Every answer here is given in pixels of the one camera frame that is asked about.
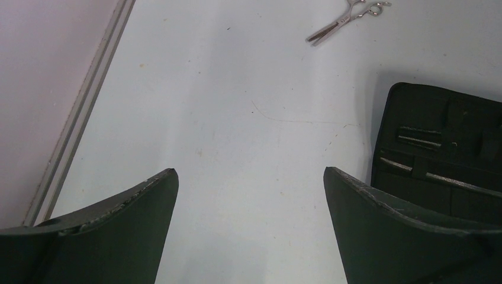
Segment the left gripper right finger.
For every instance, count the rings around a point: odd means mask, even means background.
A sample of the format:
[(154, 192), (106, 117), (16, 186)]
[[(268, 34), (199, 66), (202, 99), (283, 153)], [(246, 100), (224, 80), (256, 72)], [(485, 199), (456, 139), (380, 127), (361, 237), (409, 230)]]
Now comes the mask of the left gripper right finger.
[(348, 283), (501, 282), (501, 227), (425, 209), (336, 167), (323, 181)]

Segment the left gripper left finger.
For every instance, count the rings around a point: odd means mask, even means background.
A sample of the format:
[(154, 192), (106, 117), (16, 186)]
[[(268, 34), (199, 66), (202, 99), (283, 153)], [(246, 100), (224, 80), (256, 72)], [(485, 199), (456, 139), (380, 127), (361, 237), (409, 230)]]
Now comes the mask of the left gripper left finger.
[(1, 230), (1, 282), (154, 283), (178, 189), (165, 169), (80, 210)]

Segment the black zippered tool case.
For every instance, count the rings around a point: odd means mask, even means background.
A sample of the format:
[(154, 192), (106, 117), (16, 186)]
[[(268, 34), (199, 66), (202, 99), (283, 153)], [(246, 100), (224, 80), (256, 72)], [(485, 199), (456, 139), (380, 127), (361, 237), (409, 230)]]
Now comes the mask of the black zippered tool case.
[[(383, 157), (413, 167), (405, 172)], [(372, 159), (371, 185), (440, 214), (501, 224), (501, 198), (435, 180), (426, 172), (501, 192), (501, 103), (400, 82), (388, 93)]]

